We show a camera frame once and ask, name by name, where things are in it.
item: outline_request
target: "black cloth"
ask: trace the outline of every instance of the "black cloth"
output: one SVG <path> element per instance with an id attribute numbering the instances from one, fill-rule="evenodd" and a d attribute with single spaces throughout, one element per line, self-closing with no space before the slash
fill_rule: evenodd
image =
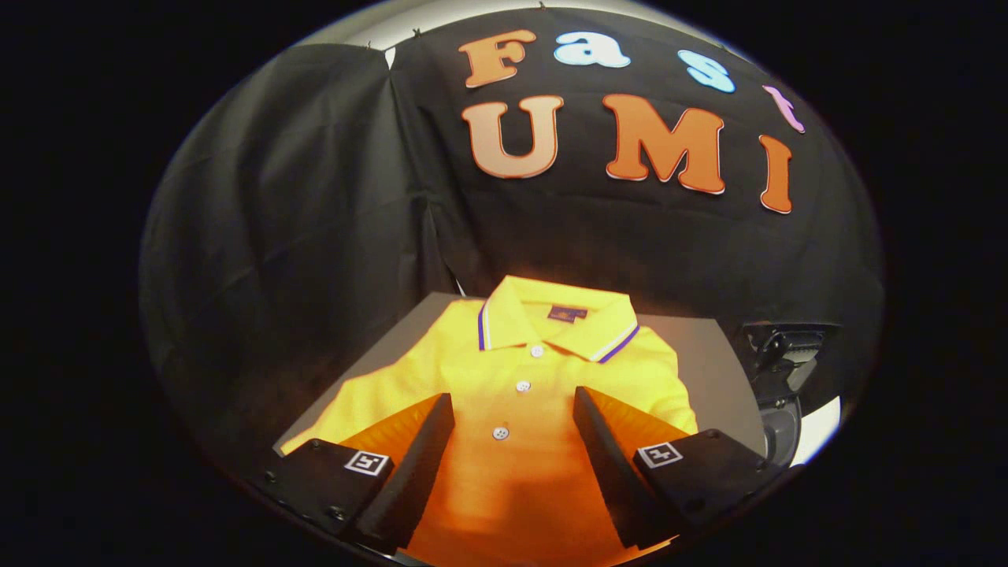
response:
<path id="1" fill-rule="evenodd" d="M 513 78 L 468 89 L 459 46 L 528 29 Z M 570 66 L 555 38 L 619 41 L 622 69 Z M 726 94 L 676 53 L 721 63 Z M 763 85 L 793 105 L 792 129 Z M 690 107 L 720 116 L 711 196 L 611 179 L 607 94 L 650 101 L 669 128 Z M 545 173 L 501 180 L 473 158 L 464 109 L 500 101 L 503 144 L 531 147 L 521 99 L 558 95 Z M 759 136 L 790 148 L 793 211 L 760 204 Z M 591 10 L 512 10 L 425 31 L 383 52 L 286 49 L 235 87 L 171 160 L 141 248 L 141 308 L 155 370 L 215 454 L 263 450 L 332 378 L 430 292 L 488 296 L 505 274 L 629 294 L 640 313 L 845 326 L 803 388 L 816 409 L 857 393 L 881 321 L 881 248 L 870 201 L 827 124 L 774 77 L 688 34 Z"/>

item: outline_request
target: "gray table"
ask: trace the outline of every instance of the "gray table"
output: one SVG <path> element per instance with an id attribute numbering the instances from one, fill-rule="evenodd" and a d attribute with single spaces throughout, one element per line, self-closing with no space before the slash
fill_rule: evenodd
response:
<path id="1" fill-rule="evenodd" d="M 398 360 L 420 340 L 448 305 L 458 299 L 462 296 L 440 293 L 427 296 L 344 372 L 277 440 L 273 449 L 279 452 L 284 442 L 310 427 L 326 407 L 336 400 L 344 380 L 373 372 Z M 653 329 L 678 355 L 679 379 L 689 392 L 689 404 L 697 413 L 700 429 L 717 428 L 766 456 L 756 399 L 718 323 L 713 319 L 652 315 L 638 315 L 637 320 Z"/>

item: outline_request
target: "orange letter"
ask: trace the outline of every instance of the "orange letter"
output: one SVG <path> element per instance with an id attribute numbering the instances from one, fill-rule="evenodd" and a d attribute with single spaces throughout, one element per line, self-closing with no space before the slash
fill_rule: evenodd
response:
<path id="1" fill-rule="evenodd" d="M 462 112 L 469 122 L 473 158 L 481 169 L 503 179 L 534 178 L 545 172 L 556 159 L 556 109 L 563 99 L 553 96 L 529 97 L 518 108 L 531 116 L 532 151 L 521 157 L 504 151 L 501 137 L 501 115 L 507 111 L 502 102 L 471 106 Z"/>
<path id="2" fill-rule="evenodd" d="M 502 41 L 507 43 L 504 43 L 503 47 L 498 47 L 497 43 Z M 525 43 L 535 41 L 535 34 L 527 29 L 519 29 L 470 41 L 459 47 L 460 51 L 469 54 L 469 67 L 473 70 L 473 75 L 466 79 L 466 86 L 474 89 L 517 75 L 517 69 L 504 67 L 504 58 L 511 60 L 512 63 L 525 59 L 525 48 L 518 41 Z"/>
<path id="3" fill-rule="evenodd" d="M 791 200 L 787 198 L 787 162 L 791 150 L 766 134 L 759 137 L 759 142 L 766 148 L 766 190 L 759 200 L 767 209 L 786 215 L 791 212 Z"/>
<path id="4" fill-rule="evenodd" d="M 646 180 L 647 167 L 640 160 L 643 146 L 662 183 L 672 178 L 686 156 L 686 167 L 679 174 L 682 187 L 712 195 L 725 192 L 719 161 L 719 138 L 725 122 L 718 115 L 687 108 L 669 131 L 651 103 L 640 97 L 608 95 L 602 104 L 616 114 L 616 159 L 606 166 L 609 177 Z"/>

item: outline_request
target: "purple label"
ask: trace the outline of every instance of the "purple label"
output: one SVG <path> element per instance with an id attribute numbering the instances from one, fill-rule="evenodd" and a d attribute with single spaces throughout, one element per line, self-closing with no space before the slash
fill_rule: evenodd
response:
<path id="1" fill-rule="evenodd" d="M 549 315 L 546 316 L 549 319 L 555 319 L 557 321 L 564 321 L 566 323 L 574 323 L 574 320 L 578 317 L 585 319 L 588 317 L 587 309 L 574 309 L 570 307 L 557 307 L 553 306 L 550 310 Z"/>

